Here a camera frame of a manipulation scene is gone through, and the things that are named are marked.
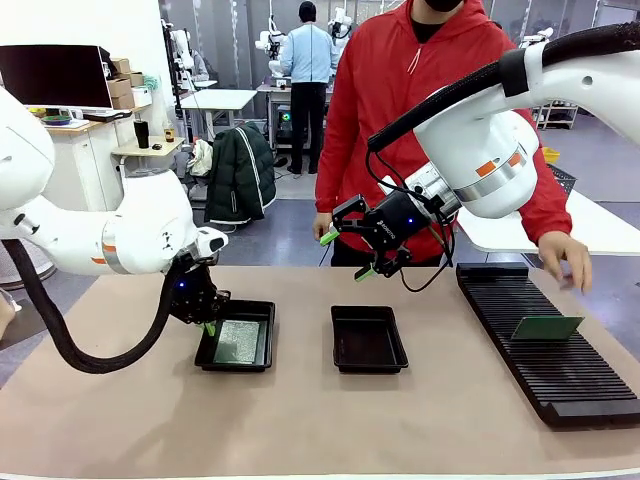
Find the black pants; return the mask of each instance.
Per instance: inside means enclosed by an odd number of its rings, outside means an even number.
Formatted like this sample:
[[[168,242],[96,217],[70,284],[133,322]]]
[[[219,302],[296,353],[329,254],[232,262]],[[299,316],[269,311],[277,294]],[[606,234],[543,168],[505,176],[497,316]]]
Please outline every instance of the black pants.
[[[291,151],[291,170],[302,173],[302,147],[304,129],[310,125],[311,162],[309,173],[318,171],[318,160],[322,151],[324,104],[327,99],[326,83],[294,83],[291,86],[291,122],[293,127],[293,145]]]
[[[439,267],[442,255],[437,255],[424,262],[411,263],[410,267]],[[331,257],[332,267],[364,267],[373,262],[373,254],[361,252],[348,246],[340,240],[333,242],[333,257]]]

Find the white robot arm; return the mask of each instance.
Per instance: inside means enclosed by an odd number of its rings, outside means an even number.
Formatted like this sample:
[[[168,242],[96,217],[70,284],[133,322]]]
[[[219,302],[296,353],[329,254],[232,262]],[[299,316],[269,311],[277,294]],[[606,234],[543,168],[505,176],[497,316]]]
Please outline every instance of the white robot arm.
[[[51,137],[3,88],[0,111],[0,239],[28,240],[59,269],[82,275],[160,272],[182,251],[198,261],[228,243],[218,230],[196,228],[182,185],[168,170],[127,178],[115,212],[56,207],[41,195],[54,166]]]
[[[70,365],[88,373],[130,365],[153,346],[169,313],[186,323],[214,319],[228,295],[216,290],[207,267],[228,238],[193,224],[191,206],[173,172],[150,170],[128,177],[124,200],[115,212],[62,210],[41,195],[54,166],[51,137],[3,88],[0,112],[0,240]],[[78,350],[16,239],[39,246],[58,268],[71,273],[166,273],[149,333],[132,350],[111,359]]]
[[[174,30],[171,32],[171,39],[176,44],[176,53],[182,61],[182,66],[187,70],[193,68],[193,58],[189,53],[189,40],[191,34],[186,30]]]
[[[366,165],[387,194],[369,209],[361,196],[333,212],[334,231],[359,233],[376,253],[372,270],[389,277],[411,259],[404,242],[461,206],[500,218],[522,207],[537,182],[531,125],[512,109],[564,100],[587,109],[640,144],[640,24],[611,25],[507,52],[500,61],[449,85],[369,138]],[[397,186],[371,168],[371,155],[413,130],[430,160]],[[345,220],[360,212],[362,220]],[[389,251],[397,251],[393,260]],[[366,268],[357,278],[370,273]]]
[[[546,30],[540,30],[536,35],[527,35],[522,39],[518,48],[527,48],[536,43],[548,42],[553,36],[553,28],[549,27]]]
[[[353,19],[347,15],[347,2],[343,7],[336,7],[335,17],[329,22],[329,31],[335,48],[338,50],[338,59],[342,57],[353,26]]]
[[[276,70],[279,66],[276,66],[276,63],[279,63],[278,57],[280,55],[280,49],[285,46],[288,37],[286,34],[278,30],[278,27],[276,26],[273,16],[272,0],[269,0],[269,18],[267,19],[267,22],[269,24],[269,29],[260,32],[260,39],[256,40],[255,45],[258,50],[263,50],[271,60],[269,62],[269,68],[271,68],[274,73],[278,73]]]

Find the hand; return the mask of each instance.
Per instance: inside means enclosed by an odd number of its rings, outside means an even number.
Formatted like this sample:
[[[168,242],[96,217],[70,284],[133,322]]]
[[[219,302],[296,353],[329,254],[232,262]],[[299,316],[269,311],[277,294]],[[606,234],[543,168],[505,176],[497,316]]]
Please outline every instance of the hand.
[[[313,221],[313,236],[316,241],[320,241],[325,233],[329,232],[332,217],[330,213],[318,213]]]
[[[579,288],[583,293],[591,290],[592,272],[589,250],[582,243],[564,232],[547,232],[538,240],[540,259],[544,269],[554,276],[558,282],[568,280],[570,285]],[[569,262],[571,273],[565,275],[560,260]]]

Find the white cabinet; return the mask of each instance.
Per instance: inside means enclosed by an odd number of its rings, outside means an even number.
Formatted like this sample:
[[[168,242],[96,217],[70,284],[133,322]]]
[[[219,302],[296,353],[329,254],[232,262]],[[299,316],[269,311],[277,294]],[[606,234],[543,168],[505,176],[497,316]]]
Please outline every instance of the white cabinet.
[[[118,146],[113,123],[83,133],[52,135],[56,163],[43,195],[60,208],[82,211],[115,210],[122,185],[111,152]]]

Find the red jacket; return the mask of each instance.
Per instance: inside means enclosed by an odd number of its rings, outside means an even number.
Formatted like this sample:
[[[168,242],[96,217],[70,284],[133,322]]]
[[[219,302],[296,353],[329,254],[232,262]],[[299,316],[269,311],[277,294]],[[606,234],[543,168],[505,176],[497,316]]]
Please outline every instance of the red jacket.
[[[366,21],[347,44],[338,67],[320,158],[318,212],[331,212],[358,193],[369,206],[377,205],[383,193],[364,165],[369,136],[434,91],[514,48],[487,18],[481,0],[465,0],[462,10],[421,46],[411,27],[412,3],[407,0],[397,9]],[[528,111],[519,113],[532,121]],[[428,161],[413,132],[384,149],[381,156],[404,177]],[[545,166],[541,150],[534,160],[538,184],[520,213],[525,231],[537,243],[542,234],[552,230],[570,233],[571,217],[565,210],[566,195]],[[390,173],[375,158],[372,165],[380,177]],[[340,239],[352,248],[369,251],[355,234],[343,234]],[[407,246],[416,262],[442,252],[428,230],[412,237]]]

